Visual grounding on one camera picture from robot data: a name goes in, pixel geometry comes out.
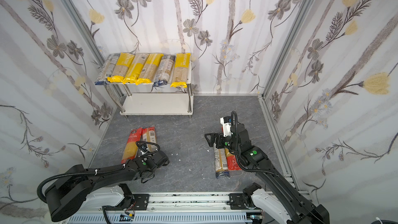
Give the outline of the clear grey labelled spaghetti bag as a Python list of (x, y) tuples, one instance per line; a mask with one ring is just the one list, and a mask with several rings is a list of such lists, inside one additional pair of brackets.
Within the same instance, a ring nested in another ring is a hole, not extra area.
[(121, 53), (114, 53), (108, 55), (96, 81), (94, 82), (96, 86), (103, 86), (110, 84), (108, 78), (111, 77), (120, 55)]

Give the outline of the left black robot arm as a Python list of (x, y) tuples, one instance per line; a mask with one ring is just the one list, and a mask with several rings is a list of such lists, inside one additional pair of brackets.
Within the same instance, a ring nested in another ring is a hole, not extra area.
[(84, 203), (89, 202), (89, 194), (100, 189), (116, 185), (122, 190), (122, 198), (115, 204), (105, 200), (102, 209), (132, 209), (137, 203), (126, 181), (140, 180), (141, 183), (154, 178), (154, 172), (167, 166), (170, 160), (161, 150), (152, 154), (128, 159), (125, 163), (97, 169), (86, 169), (78, 164), (66, 173), (43, 180), (37, 186), (37, 196), (48, 205), (51, 220), (60, 222), (79, 211)]

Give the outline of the yellow band spaghetti bag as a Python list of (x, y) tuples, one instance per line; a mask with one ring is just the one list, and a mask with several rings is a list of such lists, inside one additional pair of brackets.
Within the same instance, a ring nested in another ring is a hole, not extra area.
[(129, 67), (126, 76), (124, 77), (123, 84), (135, 84), (138, 80), (142, 69), (149, 57), (148, 53), (139, 53), (135, 56), (131, 66)]

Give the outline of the blue gold spaghetti bag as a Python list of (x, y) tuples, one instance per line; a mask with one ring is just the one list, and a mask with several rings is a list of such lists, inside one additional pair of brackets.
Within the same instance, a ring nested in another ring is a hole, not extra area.
[(175, 55), (164, 55), (162, 57), (154, 78), (153, 87), (161, 87), (167, 85), (171, 76), (175, 59)]
[(227, 157), (224, 149), (217, 149), (214, 146), (214, 155), (215, 155), (215, 176), (216, 179), (221, 177), (230, 177)]

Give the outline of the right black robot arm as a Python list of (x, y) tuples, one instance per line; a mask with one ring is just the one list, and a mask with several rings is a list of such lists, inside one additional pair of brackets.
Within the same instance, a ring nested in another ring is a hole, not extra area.
[(231, 135), (206, 133), (210, 147), (226, 148), (235, 155), (239, 167), (255, 173), (273, 193), (270, 196), (264, 189), (250, 192), (253, 205), (270, 215), (279, 224), (329, 224), (330, 215), (326, 208), (305, 198), (274, 167), (267, 154), (252, 144), (243, 124), (234, 124)]

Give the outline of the yellow spaghetti bag barcode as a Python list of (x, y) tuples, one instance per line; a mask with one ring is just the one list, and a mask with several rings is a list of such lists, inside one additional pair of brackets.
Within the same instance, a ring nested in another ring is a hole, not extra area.
[(164, 54), (150, 54), (146, 60), (146, 63), (136, 80), (136, 85), (140, 84), (151, 84), (153, 83), (154, 77), (157, 73), (161, 59)]

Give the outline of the red spaghetti bag white label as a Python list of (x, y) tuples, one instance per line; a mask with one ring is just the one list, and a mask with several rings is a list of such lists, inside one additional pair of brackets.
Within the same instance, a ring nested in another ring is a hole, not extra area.
[(157, 144), (157, 136), (155, 132), (155, 126), (144, 128), (142, 134), (143, 142), (142, 145), (143, 149), (148, 152), (157, 151), (158, 148), (155, 144)]

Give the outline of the yellow Pastatime spaghetti bag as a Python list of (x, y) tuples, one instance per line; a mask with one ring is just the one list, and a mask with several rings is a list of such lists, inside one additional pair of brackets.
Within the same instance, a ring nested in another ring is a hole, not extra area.
[(108, 77), (107, 80), (110, 83), (122, 83), (134, 58), (135, 56), (133, 54), (121, 53), (111, 76)]

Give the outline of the long yellow spaghetti bag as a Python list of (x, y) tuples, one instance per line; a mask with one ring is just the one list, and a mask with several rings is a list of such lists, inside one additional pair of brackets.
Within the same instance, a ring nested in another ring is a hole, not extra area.
[(186, 88), (191, 54), (177, 54), (171, 82), (172, 88)]

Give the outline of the red Barilla spaghetti bag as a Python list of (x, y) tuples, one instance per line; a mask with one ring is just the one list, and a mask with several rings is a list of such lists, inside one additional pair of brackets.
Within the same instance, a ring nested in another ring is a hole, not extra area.
[(231, 154), (228, 149), (224, 149), (226, 159), (227, 159), (227, 165), (228, 165), (228, 170), (229, 171), (239, 171), (241, 168), (239, 167), (237, 163), (237, 159), (235, 155)]

